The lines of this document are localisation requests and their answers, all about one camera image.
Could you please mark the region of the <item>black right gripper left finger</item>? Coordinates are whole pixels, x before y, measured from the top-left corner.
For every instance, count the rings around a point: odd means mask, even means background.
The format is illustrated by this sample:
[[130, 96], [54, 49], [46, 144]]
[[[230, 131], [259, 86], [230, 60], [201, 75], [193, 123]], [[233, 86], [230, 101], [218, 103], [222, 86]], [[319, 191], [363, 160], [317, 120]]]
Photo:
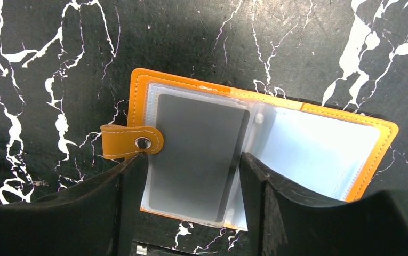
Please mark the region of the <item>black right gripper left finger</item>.
[[0, 255], [129, 255], [147, 172], [140, 153], [32, 203], [0, 205]]

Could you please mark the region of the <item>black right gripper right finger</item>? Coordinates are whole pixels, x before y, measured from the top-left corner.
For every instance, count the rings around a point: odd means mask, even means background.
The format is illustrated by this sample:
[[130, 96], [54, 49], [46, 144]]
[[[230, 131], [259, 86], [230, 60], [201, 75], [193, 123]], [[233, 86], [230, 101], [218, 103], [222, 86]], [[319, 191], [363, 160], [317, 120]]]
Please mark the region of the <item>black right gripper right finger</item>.
[[408, 255], [408, 190], [346, 203], [249, 153], [239, 171], [252, 255]]

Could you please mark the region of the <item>black credit card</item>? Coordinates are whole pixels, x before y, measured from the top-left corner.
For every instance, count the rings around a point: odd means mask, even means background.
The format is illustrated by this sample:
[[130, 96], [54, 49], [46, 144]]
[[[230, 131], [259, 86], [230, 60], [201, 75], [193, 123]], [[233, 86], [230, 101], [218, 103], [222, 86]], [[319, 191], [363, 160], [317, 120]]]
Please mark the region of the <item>black credit card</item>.
[[250, 112], [161, 94], [147, 208], [208, 224], [223, 221]]

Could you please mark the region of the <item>orange leather card holder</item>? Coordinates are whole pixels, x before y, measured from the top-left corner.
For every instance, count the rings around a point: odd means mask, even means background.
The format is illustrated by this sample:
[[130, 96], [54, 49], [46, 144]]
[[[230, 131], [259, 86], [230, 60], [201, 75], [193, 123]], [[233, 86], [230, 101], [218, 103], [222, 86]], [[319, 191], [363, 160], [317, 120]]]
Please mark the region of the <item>orange leather card holder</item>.
[[[161, 94], [250, 112], [220, 223], [208, 224], [147, 208], [151, 156], [164, 146], [163, 135], [155, 126]], [[312, 191], [351, 202], [364, 194], [398, 132], [395, 123], [371, 116], [137, 68], [131, 74], [127, 124], [101, 126], [101, 139], [106, 159], [148, 154], [142, 211], [211, 227], [246, 231], [239, 171], [242, 153], [252, 154], [274, 172]]]

